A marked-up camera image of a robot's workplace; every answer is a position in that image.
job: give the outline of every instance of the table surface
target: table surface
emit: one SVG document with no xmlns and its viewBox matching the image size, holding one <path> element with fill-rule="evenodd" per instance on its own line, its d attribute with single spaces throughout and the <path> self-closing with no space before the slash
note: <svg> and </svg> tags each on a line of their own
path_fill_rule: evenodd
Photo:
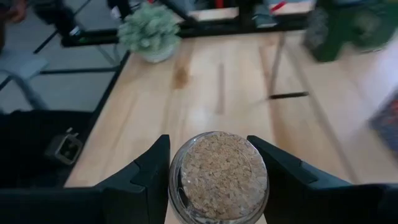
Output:
<svg viewBox="0 0 398 224">
<path fill-rule="evenodd" d="M 281 13 L 310 8 L 310 2 L 292 3 Z M 233 17 L 236 10 L 192 14 L 199 19 L 222 18 Z M 386 151 L 371 154 L 376 155 L 376 164 L 366 156 L 366 162 L 373 162 L 371 171 L 357 170 L 369 166 L 360 163 L 363 156 L 356 155 L 359 158 L 354 158 L 355 166 L 348 161 L 355 154 L 344 151 L 349 151 L 341 144 L 346 135 L 335 133 L 338 128 L 344 129 L 344 125 L 334 123 L 345 123 L 355 114 L 339 121 L 341 110 L 333 107 L 340 103 L 336 100 L 337 96 L 343 97 L 342 93 L 335 97 L 322 90 L 323 80 L 315 75 L 322 73 L 324 81 L 329 82 L 324 70 L 331 75 L 331 69 L 338 66 L 315 64 L 302 49 L 295 49 L 299 47 L 300 36 L 288 35 L 276 91 L 309 90 L 311 96 L 303 98 L 267 99 L 267 81 L 280 39 L 278 33 L 184 39 L 177 54 L 158 64 L 131 55 L 65 186 L 93 186 L 101 182 L 145 152 L 161 134 L 170 135 L 173 156 L 192 136 L 214 130 L 244 137 L 257 135 L 313 166 L 354 183 L 379 180 L 381 177 L 373 177 L 381 173 L 383 180 L 398 180 L 397 168 L 386 158 Z M 329 105 L 330 97 L 334 101 Z M 325 109 L 334 111 L 329 112 L 333 119 L 327 117 Z M 348 148 L 353 144 L 343 143 Z M 178 223 L 170 207 L 166 223 Z M 265 218 L 258 223 L 265 223 Z"/>
</svg>

